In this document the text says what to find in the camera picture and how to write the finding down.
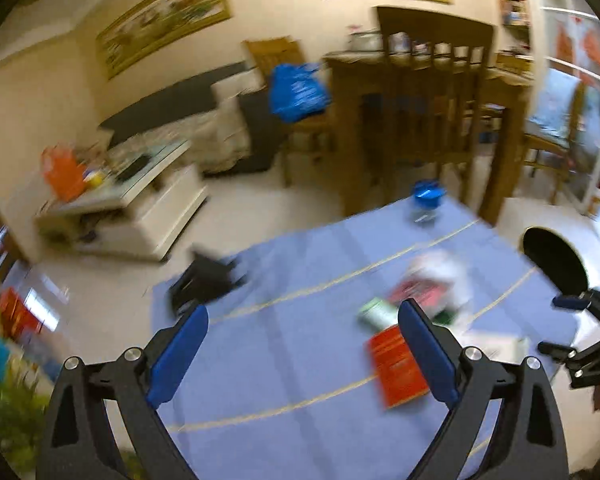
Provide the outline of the white green medicine box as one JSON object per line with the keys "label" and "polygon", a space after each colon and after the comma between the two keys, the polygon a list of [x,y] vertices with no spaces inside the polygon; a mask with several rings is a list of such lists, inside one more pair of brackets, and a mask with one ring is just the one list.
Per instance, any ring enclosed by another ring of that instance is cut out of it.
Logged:
{"label": "white green medicine box", "polygon": [[482,330],[453,330],[452,334],[463,348],[476,347],[491,361],[520,364],[529,353],[530,341],[526,337]]}

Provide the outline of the pink patterned packet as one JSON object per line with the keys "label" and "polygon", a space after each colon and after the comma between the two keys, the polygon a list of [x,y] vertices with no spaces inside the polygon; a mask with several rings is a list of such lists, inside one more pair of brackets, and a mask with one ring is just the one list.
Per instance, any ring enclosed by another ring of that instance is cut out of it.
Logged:
{"label": "pink patterned packet", "polygon": [[390,292],[389,302],[399,307],[403,301],[413,299],[430,318],[448,306],[449,286],[426,278],[404,278]]}

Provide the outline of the red gift box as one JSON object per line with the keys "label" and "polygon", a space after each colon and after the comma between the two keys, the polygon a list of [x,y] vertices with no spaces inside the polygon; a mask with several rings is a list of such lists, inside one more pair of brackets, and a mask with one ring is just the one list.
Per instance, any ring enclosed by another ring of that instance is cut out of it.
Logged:
{"label": "red gift box", "polygon": [[13,341],[18,341],[23,333],[41,333],[42,322],[26,307],[12,287],[0,295],[0,315],[3,333]]}

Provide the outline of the gold framed wall painting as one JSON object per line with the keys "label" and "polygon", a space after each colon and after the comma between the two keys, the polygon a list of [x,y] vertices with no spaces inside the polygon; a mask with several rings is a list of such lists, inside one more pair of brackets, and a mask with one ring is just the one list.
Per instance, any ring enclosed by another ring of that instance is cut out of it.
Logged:
{"label": "gold framed wall painting", "polygon": [[232,17],[228,0],[142,0],[97,37],[109,79],[176,40]]}

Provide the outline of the white coffee table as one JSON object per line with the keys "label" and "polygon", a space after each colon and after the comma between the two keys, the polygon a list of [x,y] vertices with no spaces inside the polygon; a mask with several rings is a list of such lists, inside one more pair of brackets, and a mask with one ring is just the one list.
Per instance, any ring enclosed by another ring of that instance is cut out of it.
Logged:
{"label": "white coffee table", "polygon": [[43,240],[84,254],[163,261],[208,197],[188,164],[188,141],[156,146],[128,180],[107,180],[70,203],[47,203],[35,216]]}

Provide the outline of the blue checked tablecloth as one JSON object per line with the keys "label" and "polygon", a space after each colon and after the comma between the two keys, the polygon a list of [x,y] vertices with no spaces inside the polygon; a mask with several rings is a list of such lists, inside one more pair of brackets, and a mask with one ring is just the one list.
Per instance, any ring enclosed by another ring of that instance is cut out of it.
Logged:
{"label": "blue checked tablecloth", "polygon": [[381,401],[358,310],[387,297],[429,249],[468,273],[480,332],[569,344],[578,320],[553,309],[555,287],[455,200],[420,226],[411,202],[245,249],[245,284],[210,304],[210,326],[159,414],[201,479],[404,479],[445,406]]}

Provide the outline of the wooden chair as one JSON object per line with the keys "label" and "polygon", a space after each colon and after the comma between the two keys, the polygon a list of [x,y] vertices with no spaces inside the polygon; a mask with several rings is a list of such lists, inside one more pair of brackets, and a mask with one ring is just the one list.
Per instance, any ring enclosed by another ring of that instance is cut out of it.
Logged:
{"label": "wooden chair", "polygon": [[268,109],[282,127],[279,156],[283,182],[289,188],[289,154],[295,133],[309,137],[309,153],[316,162],[335,151],[335,133],[327,114],[330,94],[318,76],[320,66],[308,62],[298,40],[289,36],[246,39],[242,46],[268,90]]}
{"label": "wooden chair", "polygon": [[361,211],[373,174],[383,204],[402,164],[452,165],[468,193],[495,29],[460,16],[378,6],[376,58],[330,58],[342,208]]}
{"label": "wooden chair", "polygon": [[550,204],[569,179],[569,157],[584,110],[586,84],[576,76],[550,68],[543,79],[535,108],[526,119],[522,138],[522,166],[534,178],[538,170],[553,175]]}

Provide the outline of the near wooden chair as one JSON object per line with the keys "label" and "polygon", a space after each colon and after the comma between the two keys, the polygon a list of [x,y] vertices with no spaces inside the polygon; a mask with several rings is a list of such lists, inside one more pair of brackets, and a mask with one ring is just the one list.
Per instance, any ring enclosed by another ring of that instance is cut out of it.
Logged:
{"label": "near wooden chair", "polygon": [[378,6],[376,58],[330,58],[342,208],[361,211],[373,174],[383,204],[402,164],[452,165],[468,193],[495,29],[460,16]]}

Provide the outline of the dark sofa with lace cover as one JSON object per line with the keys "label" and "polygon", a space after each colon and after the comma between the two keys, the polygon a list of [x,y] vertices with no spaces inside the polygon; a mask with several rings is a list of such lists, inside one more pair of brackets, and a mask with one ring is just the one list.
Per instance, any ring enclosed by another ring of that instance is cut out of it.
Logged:
{"label": "dark sofa with lace cover", "polygon": [[268,109],[268,90],[244,61],[183,79],[105,119],[108,153],[117,159],[187,141],[185,161],[205,176],[269,170],[283,128]]}

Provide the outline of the orange plastic bag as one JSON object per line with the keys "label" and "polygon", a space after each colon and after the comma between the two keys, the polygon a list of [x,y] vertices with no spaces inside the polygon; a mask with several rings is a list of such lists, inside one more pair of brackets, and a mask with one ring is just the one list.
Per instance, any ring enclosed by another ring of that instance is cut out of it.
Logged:
{"label": "orange plastic bag", "polygon": [[46,183],[64,203],[72,202],[86,190],[84,166],[68,146],[55,145],[42,151],[41,169]]}

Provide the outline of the white plastic bag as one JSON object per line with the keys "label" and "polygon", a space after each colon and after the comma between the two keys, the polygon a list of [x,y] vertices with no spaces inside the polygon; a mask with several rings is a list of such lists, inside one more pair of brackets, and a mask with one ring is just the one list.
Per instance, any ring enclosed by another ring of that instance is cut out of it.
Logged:
{"label": "white plastic bag", "polygon": [[457,257],[443,249],[427,249],[417,255],[407,267],[407,278],[426,278],[449,286],[447,309],[454,309],[457,317],[469,313],[472,294],[468,267]]}

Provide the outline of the green potted plant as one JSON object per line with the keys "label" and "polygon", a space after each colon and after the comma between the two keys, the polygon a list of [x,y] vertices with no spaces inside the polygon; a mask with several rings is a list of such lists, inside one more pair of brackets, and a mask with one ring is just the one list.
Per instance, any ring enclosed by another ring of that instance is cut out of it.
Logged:
{"label": "green potted plant", "polygon": [[50,403],[41,369],[27,361],[8,362],[0,379],[0,452],[20,479],[34,477]]}

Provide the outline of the green bottle cap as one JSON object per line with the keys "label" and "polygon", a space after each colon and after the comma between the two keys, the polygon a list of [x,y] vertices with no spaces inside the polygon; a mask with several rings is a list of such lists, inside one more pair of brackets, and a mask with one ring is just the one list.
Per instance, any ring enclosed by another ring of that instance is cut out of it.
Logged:
{"label": "green bottle cap", "polygon": [[454,309],[443,309],[438,312],[431,321],[434,324],[442,326],[451,326],[454,324],[457,317],[457,312]]}

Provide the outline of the green gum pack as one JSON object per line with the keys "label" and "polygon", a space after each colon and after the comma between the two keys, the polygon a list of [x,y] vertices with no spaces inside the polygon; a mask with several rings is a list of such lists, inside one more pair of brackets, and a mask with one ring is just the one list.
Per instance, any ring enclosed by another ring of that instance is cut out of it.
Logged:
{"label": "green gum pack", "polygon": [[398,324],[398,308],[385,299],[374,298],[358,310],[358,320],[380,333]]}

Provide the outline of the blue lidded jar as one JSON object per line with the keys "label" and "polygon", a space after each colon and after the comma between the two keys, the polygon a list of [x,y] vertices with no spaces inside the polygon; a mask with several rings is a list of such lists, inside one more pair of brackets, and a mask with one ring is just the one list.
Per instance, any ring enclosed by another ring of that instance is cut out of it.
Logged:
{"label": "blue lidded jar", "polygon": [[436,220],[446,192],[438,180],[419,180],[412,189],[411,219],[418,224]]}

